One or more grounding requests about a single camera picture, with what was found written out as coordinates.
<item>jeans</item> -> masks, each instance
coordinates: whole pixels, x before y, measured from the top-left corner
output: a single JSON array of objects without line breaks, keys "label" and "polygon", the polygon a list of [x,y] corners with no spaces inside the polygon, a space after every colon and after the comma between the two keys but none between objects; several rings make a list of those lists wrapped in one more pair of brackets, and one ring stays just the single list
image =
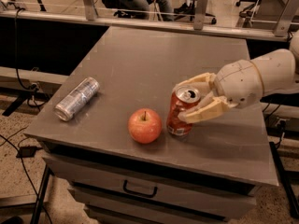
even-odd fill
[{"label": "jeans", "polygon": [[[133,10],[133,14],[137,19],[148,20],[150,17],[151,0],[120,0],[121,8]],[[171,0],[156,0],[159,5],[161,16],[164,21],[173,21],[173,8]]]}]

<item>drawer handle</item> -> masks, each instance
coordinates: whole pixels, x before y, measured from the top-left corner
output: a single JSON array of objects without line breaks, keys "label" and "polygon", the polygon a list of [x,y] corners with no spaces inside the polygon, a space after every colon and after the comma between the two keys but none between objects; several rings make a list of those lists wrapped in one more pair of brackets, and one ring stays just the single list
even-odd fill
[{"label": "drawer handle", "polygon": [[152,194],[145,194],[145,193],[141,193],[141,192],[137,192],[137,191],[129,190],[129,189],[127,188],[127,184],[128,184],[128,180],[125,180],[125,181],[123,182],[123,186],[122,186],[122,188],[123,188],[123,190],[124,190],[125,192],[127,192],[127,193],[129,193],[129,194],[133,194],[133,195],[140,196],[140,197],[144,197],[144,198],[153,198],[153,197],[157,194],[157,190],[158,190],[157,187],[155,187],[155,188],[153,189]]}]

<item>soda can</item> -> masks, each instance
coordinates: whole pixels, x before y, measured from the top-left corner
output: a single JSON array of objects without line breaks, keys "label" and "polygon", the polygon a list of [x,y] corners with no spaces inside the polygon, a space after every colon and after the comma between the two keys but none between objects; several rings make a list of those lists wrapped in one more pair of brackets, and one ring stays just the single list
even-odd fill
[{"label": "soda can", "polygon": [[54,107],[55,114],[63,121],[71,120],[97,93],[100,84],[92,77],[85,78]]},{"label": "soda can", "polygon": [[178,118],[179,112],[197,106],[200,101],[200,92],[191,85],[177,87],[171,95],[170,110],[167,118],[167,130],[176,136],[186,135],[192,124]]}]

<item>red soda can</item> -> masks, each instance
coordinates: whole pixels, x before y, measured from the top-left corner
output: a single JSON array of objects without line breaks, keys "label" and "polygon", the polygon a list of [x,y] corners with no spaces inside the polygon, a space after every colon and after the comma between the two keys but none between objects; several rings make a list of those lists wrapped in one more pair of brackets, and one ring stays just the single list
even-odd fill
[{"label": "red soda can", "polygon": [[179,112],[186,111],[197,106],[200,101],[199,91],[191,85],[177,87],[171,95],[170,110],[167,118],[167,130],[177,136],[187,134],[191,128],[191,123],[186,123],[178,118]]}]

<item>apple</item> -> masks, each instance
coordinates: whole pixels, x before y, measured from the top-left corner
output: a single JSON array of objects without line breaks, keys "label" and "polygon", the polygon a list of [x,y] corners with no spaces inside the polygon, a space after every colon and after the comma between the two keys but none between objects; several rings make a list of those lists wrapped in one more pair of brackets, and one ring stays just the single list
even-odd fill
[{"label": "apple", "polygon": [[136,142],[149,144],[159,137],[162,122],[155,111],[150,108],[141,108],[129,118],[128,130]]}]

